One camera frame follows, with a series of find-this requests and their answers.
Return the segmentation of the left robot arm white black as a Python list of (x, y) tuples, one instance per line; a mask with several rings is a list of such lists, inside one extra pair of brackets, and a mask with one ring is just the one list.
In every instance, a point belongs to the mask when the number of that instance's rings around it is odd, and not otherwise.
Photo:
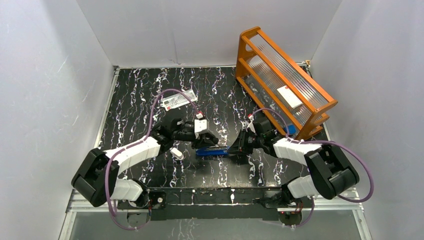
[(137, 179), (122, 179), (119, 175), (131, 167), (170, 151), (176, 158), (183, 154), (174, 148), (175, 141), (190, 142), (192, 148), (215, 146), (219, 139), (209, 130), (208, 120), (183, 118), (156, 124), (142, 139), (103, 151), (91, 149), (71, 180), (76, 189), (93, 207), (113, 200), (129, 201), (136, 208), (150, 202), (150, 190)]

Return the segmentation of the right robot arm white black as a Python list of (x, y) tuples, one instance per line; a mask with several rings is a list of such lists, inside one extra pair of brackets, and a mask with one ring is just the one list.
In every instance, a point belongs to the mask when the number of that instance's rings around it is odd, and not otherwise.
[(295, 207), (303, 197), (321, 195), (331, 200), (360, 180), (340, 147), (285, 137), (266, 118), (254, 121), (247, 129), (241, 130), (228, 153), (247, 156), (254, 149), (262, 149), (274, 158), (291, 160), (307, 167), (307, 176), (295, 177), (281, 187), (282, 202), (288, 207)]

